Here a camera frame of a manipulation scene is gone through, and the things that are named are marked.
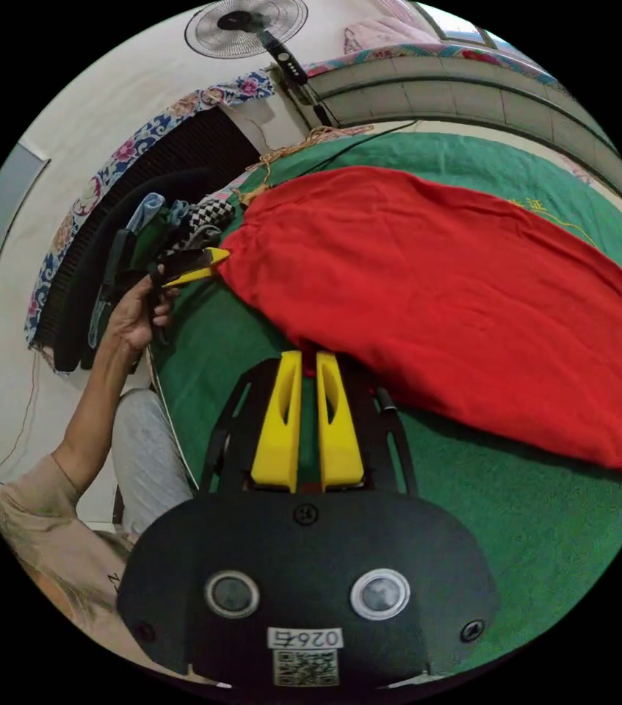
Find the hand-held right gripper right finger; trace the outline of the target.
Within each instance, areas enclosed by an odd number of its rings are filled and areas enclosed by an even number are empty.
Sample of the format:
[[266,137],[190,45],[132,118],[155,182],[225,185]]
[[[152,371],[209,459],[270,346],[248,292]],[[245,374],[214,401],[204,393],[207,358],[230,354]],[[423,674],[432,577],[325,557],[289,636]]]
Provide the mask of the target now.
[[337,491],[364,481],[361,451],[339,362],[330,352],[316,356],[320,482]]

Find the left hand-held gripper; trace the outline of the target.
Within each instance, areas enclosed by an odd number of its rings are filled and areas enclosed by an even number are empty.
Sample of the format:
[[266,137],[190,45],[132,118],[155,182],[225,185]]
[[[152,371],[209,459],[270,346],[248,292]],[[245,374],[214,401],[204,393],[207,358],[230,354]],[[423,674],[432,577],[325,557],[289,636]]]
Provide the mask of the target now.
[[155,309],[160,304],[164,289],[178,289],[214,277],[219,263],[230,256],[230,251],[218,247],[173,250],[164,258],[147,266],[152,288],[147,295],[147,314],[152,324],[153,339],[162,346],[169,344],[166,329],[153,323]]

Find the person's left hand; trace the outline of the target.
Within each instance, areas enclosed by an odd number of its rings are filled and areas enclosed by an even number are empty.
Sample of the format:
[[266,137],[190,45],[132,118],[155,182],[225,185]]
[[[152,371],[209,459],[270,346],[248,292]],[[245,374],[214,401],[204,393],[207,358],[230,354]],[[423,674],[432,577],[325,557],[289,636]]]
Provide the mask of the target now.
[[104,341],[123,344],[131,354],[142,353],[157,333],[167,329],[180,293],[178,288],[160,289],[146,274],[113,309]]

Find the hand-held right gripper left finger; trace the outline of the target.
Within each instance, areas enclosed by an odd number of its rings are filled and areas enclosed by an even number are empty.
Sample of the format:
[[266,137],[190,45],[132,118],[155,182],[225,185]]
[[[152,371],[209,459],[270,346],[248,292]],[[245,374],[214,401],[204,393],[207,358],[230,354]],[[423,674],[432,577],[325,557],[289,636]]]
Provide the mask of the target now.
[[255,485],[291,494],[297,490],[303,360],[283,352],[272,379],[250,477]]

